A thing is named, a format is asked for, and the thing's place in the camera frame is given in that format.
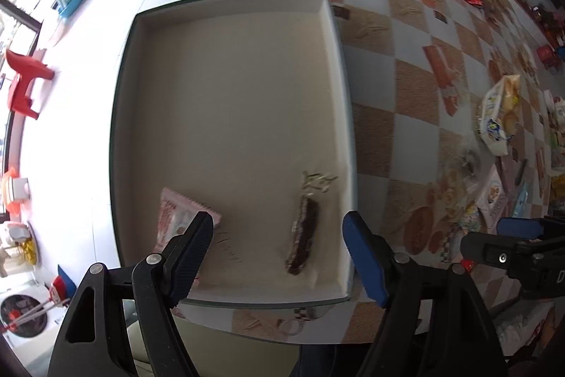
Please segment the pink crispy cranberry packet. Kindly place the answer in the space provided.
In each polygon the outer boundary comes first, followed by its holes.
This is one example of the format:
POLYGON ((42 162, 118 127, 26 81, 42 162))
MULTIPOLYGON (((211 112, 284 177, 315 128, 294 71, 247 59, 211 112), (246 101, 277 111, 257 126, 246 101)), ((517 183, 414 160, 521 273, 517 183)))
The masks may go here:
POLYGON ((507 207, 507 193, 496 165, 488 172, 475 204, 483 216, 487 232, 496 234, 498 221, 507 207))

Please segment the light blue snack bar wrapper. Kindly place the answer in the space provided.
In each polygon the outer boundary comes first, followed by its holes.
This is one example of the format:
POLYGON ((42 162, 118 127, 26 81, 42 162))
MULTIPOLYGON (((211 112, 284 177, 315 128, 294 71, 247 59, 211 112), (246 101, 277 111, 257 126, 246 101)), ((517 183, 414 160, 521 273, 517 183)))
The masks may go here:
POLYGON ((515 200, 513 202, 510 216, 513 218, 522 218, 525 213, 525 208, 529 196, 529 182, 523 180, 517 189, 515 200))

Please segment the red plastic stool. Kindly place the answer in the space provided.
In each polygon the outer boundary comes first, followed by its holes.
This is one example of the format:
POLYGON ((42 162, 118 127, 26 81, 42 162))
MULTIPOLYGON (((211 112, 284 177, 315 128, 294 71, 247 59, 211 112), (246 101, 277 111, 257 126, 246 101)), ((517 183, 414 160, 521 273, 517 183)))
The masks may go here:
POLYGON ((38 119, 38 112, 31 108, 32 100, 28 95, 28 88, 37 78, 52 80, 55 72, 41 61, 11 50, 6 51, 6 61, 15 71, 14 80, 8 89, 8 109, 24 117, 38 119))

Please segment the floral yellow candy packet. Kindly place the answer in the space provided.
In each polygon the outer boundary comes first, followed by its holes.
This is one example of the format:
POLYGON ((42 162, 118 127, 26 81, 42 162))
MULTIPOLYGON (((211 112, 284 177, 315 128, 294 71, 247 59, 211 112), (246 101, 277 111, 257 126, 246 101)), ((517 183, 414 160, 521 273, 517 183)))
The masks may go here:
POLYGON ((471 203, 467 206, 463 216, 456 224, 451 234, 451 240, 455 241, 457 237, 463 237, 470 232, 478 232, 482 229, 482 227, 483 219, 481 212, 475 203, 471 203))

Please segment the cardboard tray box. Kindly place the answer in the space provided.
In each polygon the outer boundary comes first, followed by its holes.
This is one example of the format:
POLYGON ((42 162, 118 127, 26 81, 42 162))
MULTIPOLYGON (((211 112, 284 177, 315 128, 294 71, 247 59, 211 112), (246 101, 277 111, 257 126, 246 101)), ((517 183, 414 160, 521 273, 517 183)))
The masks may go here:
POLYGON ((329 0, 184 0, 138 13, 118 73, 110 196, 122 264, 154 249, 170 188, 221 214, 189 302, 243 308, 351 295, 351 99, 329 0), (337 176, 304 270, 285 269, 303 172, 337 176))

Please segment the clear brown snack bar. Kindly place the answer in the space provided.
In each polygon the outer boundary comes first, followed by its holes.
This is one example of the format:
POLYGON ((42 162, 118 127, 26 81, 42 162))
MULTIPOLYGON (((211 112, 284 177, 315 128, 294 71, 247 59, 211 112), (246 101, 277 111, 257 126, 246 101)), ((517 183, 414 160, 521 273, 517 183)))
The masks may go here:
POLYGON ((320 217, 319 197, 326 194, 336 180, 334 175, 303 172, 298 214, 292 224, 291 244, 285 260, 285 269, 292 276, 299 275, 308 263, 320 217))

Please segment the pink long snack wrapper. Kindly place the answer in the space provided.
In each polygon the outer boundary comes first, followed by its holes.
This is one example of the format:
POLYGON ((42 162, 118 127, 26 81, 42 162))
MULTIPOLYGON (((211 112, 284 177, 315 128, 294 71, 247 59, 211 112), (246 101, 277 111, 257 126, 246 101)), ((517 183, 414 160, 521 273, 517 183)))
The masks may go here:
POLYGON ((513 193, 519 184, 518 173, 520 164, 510 155, 501 156, 496 159, 497 169, 507 194, 513 193))

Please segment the potato sticks bag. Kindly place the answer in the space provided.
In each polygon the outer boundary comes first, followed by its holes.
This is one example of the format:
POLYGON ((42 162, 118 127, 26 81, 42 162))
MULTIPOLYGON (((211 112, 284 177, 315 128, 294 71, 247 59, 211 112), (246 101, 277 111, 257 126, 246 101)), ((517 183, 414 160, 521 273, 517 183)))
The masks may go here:
POLYGON ((479 136, 490 153, 506 156, 510 140, 517 132, 520 119, 519 75, 506 75, 484 96, 479 117, 479 136))

